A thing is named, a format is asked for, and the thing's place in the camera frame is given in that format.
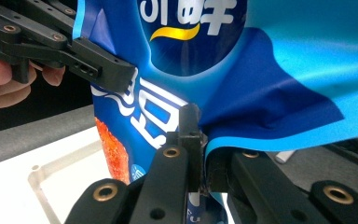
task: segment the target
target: orange snack picture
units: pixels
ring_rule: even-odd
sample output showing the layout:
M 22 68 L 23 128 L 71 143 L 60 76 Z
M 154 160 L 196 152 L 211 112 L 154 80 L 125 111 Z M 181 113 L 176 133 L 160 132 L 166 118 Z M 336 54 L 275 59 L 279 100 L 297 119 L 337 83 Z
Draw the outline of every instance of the orange snack picture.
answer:
M 103 152 L 106 157 L 110 175 L 127 185 L 130 184 L 129 155 L 126 148 L 108 130 L 107 126 L 95 118 L 98 133 L 103 142 Z

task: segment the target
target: white surface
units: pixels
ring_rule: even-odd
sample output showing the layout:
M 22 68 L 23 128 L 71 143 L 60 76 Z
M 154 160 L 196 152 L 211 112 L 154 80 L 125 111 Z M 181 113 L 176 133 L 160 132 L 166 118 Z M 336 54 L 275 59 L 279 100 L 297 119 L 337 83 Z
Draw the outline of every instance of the white surface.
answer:
M 0 223 L 63 223 L 83 191 L 109 177 L 95 127 L 2 161 Z

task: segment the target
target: human hand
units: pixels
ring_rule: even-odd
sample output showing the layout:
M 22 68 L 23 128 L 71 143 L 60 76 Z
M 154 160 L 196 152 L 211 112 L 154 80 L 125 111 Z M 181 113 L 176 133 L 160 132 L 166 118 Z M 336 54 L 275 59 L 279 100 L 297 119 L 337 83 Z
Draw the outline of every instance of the human hand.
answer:
M 62 76 L 65 68 L 55 69 L 44 67 L 42 71 L 43 78 L 52 86 L 58 86 L 62 82 Z M 31 92 L 31 84 L 36 80 L 35 68 L 29 67 L 29 82 L 21 84 L 11 80 L 11 67 L 8 63 L 0 61 L 0 108 L 17 104 L 24 100 Z

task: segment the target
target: yellow curved line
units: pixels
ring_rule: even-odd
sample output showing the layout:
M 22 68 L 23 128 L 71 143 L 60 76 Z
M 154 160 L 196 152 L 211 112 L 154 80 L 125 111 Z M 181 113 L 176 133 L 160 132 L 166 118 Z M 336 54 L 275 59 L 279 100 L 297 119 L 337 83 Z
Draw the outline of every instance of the yellow curved line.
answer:
M 194 38 L 200 30 L 200 24 L 198 23 L 194 28 L 191 29 L 180 29 L 174 27 L 162 27 L 156 30 L 150 37 L 150 41 L 157 37 L 168 37 L 178 40 L 189 40 Z

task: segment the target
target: chip bag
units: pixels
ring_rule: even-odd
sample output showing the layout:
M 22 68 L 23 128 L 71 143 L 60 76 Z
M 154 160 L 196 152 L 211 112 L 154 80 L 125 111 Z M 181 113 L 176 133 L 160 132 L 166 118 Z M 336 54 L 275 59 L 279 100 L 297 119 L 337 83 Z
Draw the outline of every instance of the chip bag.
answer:
M 126 183 L 147 172 L 188 103 L 207 154 L 358 136 L 358 1 L 79 0 L 80 36 L 137 67 L 124 93 L 91 86 L 118 153 L 105 151 L 111 174 Z

